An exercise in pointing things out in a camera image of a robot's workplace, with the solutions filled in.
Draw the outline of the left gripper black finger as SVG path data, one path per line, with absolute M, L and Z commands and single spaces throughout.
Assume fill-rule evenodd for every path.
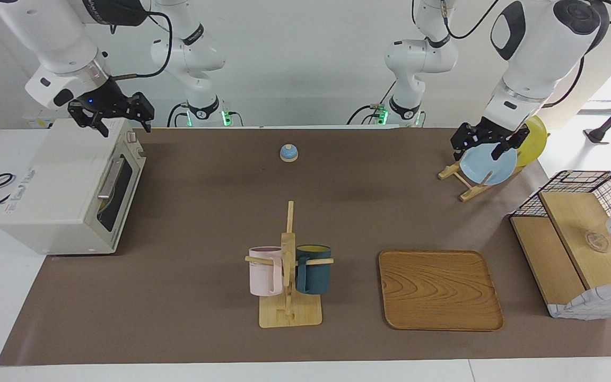
M 494 132 L 494 141 L 497 143 L 497 146 L 491 153 L 491 157 L 493 160 L 497 161 L 501 155 L 507 152 L 510 149 L 518 149 L 523 144 L 524 140 L 529 135 L 529 128 L 527 125 L 523 125 L 518 128 L 516 132 L 511 135 L 505 135 L 504 133 L 510 133 L 511 131 L 507 131 L 506 129 L 496 128 Z
M 460 161 L 467 150 L 478 145 L 480 145 L 480 142 L 478 142 L 477 132 L 473 126 L 469 123 L 461 123 L 451 137 L 454 160 Z

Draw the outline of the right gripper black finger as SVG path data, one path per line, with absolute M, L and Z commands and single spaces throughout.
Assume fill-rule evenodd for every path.
M 151 132 L 151 122 L 155 118 L 155 109 L 142 92 L 136 92 L 127 98 L 127 118 L 141 124 L 146 133 Z
M 85 109 L 79 101 L 70 101 L 67 105 L 67 111 L 80 128 L 91 128 L 99 132 L 102 137 L 109 137 L 109 130 L 97 112 Z

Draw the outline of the toaster oven glass door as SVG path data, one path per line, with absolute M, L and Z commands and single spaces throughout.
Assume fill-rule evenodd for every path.
M 108 208 L 95 218 L 100 227 L 116 237 L 126 220 L 129 204 L 141 176 L 145 158 L 139 155 L 138 143 L 119 141 L 108 162 L 107 171 L 97 193 L 97 212 L 100 200 L 111 197 Z

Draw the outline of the beige toaster oven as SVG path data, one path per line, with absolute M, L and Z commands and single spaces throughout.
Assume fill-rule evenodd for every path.
M 97 193 L 117 143 L 142 145 L 128 119 L 105 119 L 104 125 L 107 138 L 70 118 L 55 121 L 0 213 L 1 230 L 42 256 L 117 250 L 126 220 L 116 237 L 100 227 Z M 143 148 L 139 155 L 145 158 Z

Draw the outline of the yellow plate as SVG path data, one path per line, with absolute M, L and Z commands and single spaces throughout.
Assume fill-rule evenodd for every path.
M 545 123 L 539 116 L 527 119 L 525 126 L 529 129 L 529 135 L 517 148 L 516 167 L 524 167 L 537 160 L 545 150 L 548 140 Z

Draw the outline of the light blue plate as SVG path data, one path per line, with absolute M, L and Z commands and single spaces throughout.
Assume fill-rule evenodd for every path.
M 497 146 L 488 143 L 467 150 L 460 160 L 463 174 L 471 181 L 486 186 L 501 184 L 509 179 L 516 169 L 517 150 L 509 149 L 494 160 L 492 152 Z

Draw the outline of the wooden plate rack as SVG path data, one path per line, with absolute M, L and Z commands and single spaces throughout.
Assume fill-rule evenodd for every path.
M 524 170 L 524 167 L 516 167 L 512 174 L 503 182 L 499 184 L 490 184 L 490 178 L 492 177 L 493 171 L 489 171 L 482 181 L 475 182 L 472 179 L 468 178 L 462 169 L 461 160 L 454 162 L 453 164 L 444 167 L 442 171 L 437 174 L 437 178 L 439 180 L 444 180 L 449 177 L 455 177 L 462 184 L 465 185 L 466 191 L 458 196 L 460 202 L 468 202 L 473 200 L 473 198 L 477 197 L 480 194 L 485 193 L 488 189 L 499 187 L 503 184 L 506 184 L 509 180 L 515 178 L 520 172 Z

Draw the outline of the clear glass cup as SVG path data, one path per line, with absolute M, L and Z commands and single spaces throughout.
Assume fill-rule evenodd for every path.
M 607 253 L 609 250 L 609 239 L 599 232 L 587 231 L 584 235 L 585 241 L 592 250 L 599 253 Z

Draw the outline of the wooden serving tray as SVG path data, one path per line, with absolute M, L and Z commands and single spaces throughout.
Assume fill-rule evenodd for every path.
M 383 250 L 383 317 L 398 331 L 495 332 L 503 310 L 485 257 L 473 250 Z

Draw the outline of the brown table mat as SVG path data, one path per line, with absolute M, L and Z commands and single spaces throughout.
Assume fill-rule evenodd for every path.
M 546 176 L 534 164 L 468 203 L 437 174 L 448 128 L 156 129 L 117 252 L 44 260 L 0 366 L 312 362 L 611 355 L 611 319 L 549 316 L 507 214 Z M 299 157 L 284 162 L 282 145 Z M 288 201 L 299 244 L 335 262 L 323 322 L 262 329 L 249 248 L 277 245 Z M 503 310 L 495 332 L 396 331 L 383 319 L 378 254 L 474 250 Z

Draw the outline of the dark blue mug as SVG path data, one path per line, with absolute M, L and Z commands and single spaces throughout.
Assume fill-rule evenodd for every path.
M 296 290 L 310 295 L 329 292 L 331 264 L 307 264 L 311 259 L 329 259 L 331 249 L 326 245 L 298 245 L 296 247 Z

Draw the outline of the pink mug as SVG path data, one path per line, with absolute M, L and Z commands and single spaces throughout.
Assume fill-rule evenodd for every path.
M 274 297 L 284 292 L 281 247 L 253 247 L 248 250 L 248 256 L 268 261 L 267 264 L 248 263 L 250 293 L 257 297 Z

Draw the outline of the wooden mug tree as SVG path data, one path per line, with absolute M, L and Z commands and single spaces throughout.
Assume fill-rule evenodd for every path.
M 259 297 L 259 326 L 261 328 L 286 328 L 315 326 L 322 323 L 322 307 L 319 295 L 298 292 L 296 289 L 296 238 L 293 232 L 294 202 L 287 208 L 286 230 L 281 234 L 281 259 L 266 258 L 250 254 L 245 261 L 251 265 L 270 268 L 273 280 L 269 290 L 274 292 L 280 285 L 282 293 Z

